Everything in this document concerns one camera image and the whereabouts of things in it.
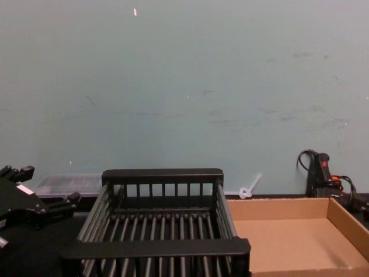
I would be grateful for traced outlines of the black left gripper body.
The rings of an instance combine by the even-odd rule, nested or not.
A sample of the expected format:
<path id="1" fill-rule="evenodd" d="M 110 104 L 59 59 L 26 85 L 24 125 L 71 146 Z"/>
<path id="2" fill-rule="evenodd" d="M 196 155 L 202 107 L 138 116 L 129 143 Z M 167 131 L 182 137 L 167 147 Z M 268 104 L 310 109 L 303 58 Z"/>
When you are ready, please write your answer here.
<path id="1" fill-rule="evenodd" d="M 43 224 L 47 212 L 46 204 L 33 191 L 1 178 L 1 230 L 17 224 Z"/>

